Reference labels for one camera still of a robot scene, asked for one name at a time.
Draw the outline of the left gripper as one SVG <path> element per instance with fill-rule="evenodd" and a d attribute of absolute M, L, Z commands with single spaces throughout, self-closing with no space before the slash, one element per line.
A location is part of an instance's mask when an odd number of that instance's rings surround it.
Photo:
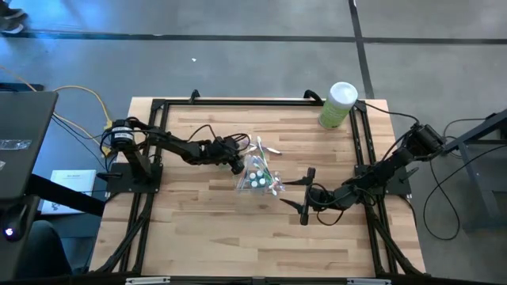
<path fill-rule="evenodd" d="M 240 174 L 245 166 L 240 155 L 239 144 L 231 137 L 216 137 L 205 147 L 206 163 L 229 165 L 234 175 Z"/>

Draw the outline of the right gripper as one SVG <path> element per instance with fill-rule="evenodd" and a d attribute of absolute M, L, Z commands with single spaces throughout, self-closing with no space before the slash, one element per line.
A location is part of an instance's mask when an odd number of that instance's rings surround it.
<path fill-rule="evenodd" d="M 338 223 L 345 211 L 345 208 L 341 205 L 341 201 L 349 196 L 349 191 L 345 188 L 337 188 L 334 191 L 328 191 L 323 185 L 314 182 L 316 174 L 315 168 L 309 168 L 307 175 L 299 180 L 284 181 L 284 185 L 304 185 L 305 193 L 303 204 L 291 201 L 288 199 L 280 199 L 280 201 L 296 209 L 300 213 L 300 224 L 307 225 L 309 221 L 309 210 L 310 208 L 316 212 L 316 219 L 322 225 L 335 225 Z M 341 213 L 333 222 L 323 222 L 319 214 L 328 209 L 338 210 Z"/>

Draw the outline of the clear acrylic organizer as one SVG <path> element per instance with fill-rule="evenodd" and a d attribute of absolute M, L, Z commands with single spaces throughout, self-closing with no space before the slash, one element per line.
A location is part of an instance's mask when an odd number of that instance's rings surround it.
<path fill-rule="evenodd" d="M 251 156 L 257 156 L 257 155 L 246 155 L 244 157 L 244 170 L 235 176 L 234 178 L 234 186 L 235 186 L 235 189 L 236 189 L 236 184 L 237 184 L 237 181 L 239 179 L 239 177 L 242 175 L 242 174 L 245 174 L 245 173 L 256 173 L 258 170 L 260 170 L 260 168 L 256 168 L 254 167 L 251 162 L 250 162 L 250 157 Z M 250 180 L 251 181 L 259 181 L 261 178 L 264 178 L 264 177 L 257 177 L 255 180 Z M 244 189 L 242 189 L 241 191 L 238 191 L 236 189 L 237 192 L 249 192 L 249 193 L 254 193 L 254 194 L 260 194 L 260 195 L 264 195 L 264 194 L 269 194 L 269 195 L 272 195 L 271 192 L 269 191 L 269 184 L 265 184 L 265 185 L 259 185 L 259 182 L 258 182 L 258 186 L 256 188 L 252 188 L 250 183 L 249 184 L 246 184 Z"/>

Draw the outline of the green disinfecting wipes canister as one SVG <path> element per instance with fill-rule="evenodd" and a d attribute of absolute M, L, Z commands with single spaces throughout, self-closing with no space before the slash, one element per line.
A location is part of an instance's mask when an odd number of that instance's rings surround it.
<path fill-rule="evenodd" d="M 358 95 L 354 85 L 348 82 L 334 83 L 318 116 L 319 123 L 326 129 L 339 127 L 355 105 Z"/>

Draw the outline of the white aluminium extrusion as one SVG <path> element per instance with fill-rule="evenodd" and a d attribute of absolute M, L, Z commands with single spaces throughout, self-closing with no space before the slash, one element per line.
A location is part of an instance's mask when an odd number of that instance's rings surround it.
<path fill-rule="evenodd" d="M 392 285 L 389 279 L 349 278 L 347 285 Z"/>
<path fill-rule="evenodd" d="M 142 276 L 127 278 L 124 285 L 169 285 L 170 282 L 169 276 Z"/>

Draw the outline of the white booklet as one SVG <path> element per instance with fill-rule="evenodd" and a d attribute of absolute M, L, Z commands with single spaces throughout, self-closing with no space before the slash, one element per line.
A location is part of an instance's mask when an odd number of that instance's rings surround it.
<path fill-rule="evenodd" d="M 51 182 L 67 187 L 75 192 L 91 196 L 96 178 L 96 170 L 53 170 Z M 42 215 L 74 215 L 82 211 L 45 200 L 41 206 Z"/>

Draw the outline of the black side desk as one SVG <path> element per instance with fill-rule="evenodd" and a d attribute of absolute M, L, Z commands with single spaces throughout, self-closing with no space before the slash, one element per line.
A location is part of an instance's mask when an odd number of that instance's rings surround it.
<path fill-rule="evenodd" d="M 0 92 L 0 200 L 24 195 L 57 99 L 56 92 Z"/>

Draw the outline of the black device with indicator light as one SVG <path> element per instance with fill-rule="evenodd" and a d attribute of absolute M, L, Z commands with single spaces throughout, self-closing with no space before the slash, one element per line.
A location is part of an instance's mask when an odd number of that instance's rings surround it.
<path fill-rule="evenodd" d="M 0 231 L 7 241 L 20 241 L 25 236 L 26 218 L 23 215 L 4 214 L 0 218 Z"/>

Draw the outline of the black aluminium rig frame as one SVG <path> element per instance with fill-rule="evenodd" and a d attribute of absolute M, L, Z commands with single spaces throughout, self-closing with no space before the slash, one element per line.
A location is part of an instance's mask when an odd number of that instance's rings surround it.
<path fill-rule="evenodd" d="M 356 151 L 349 122 L 326 130 L 319 107 L 292 99 L 179 99 L 168 108 L 176 136 L 245 132 L 282 153 L 267 155 L 283 181 L 316 169 L 316 181 L 336 188 L 353 175 Z M 335 225 L 311 215 L 307 226 L 280 199 L 300 201 L 303 188 L 278 196 L 239 193 L 226 166 L 190 166 L 162 153 L 162 185 L 154 198 L 142 273 L 158 276 L 371 277 L 372 252 L 364 207 Z"/>

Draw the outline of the black desk frame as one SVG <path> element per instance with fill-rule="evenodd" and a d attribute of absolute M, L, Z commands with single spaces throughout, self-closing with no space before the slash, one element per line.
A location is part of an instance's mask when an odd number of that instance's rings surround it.
<path fill-rule="evenodd" d="M 459 153 L 481 213 L 463 224 L 463 230 L 507 228 L 507 109 L 480 120 L 480 124 L 447 143 L 444 154 Z"/>

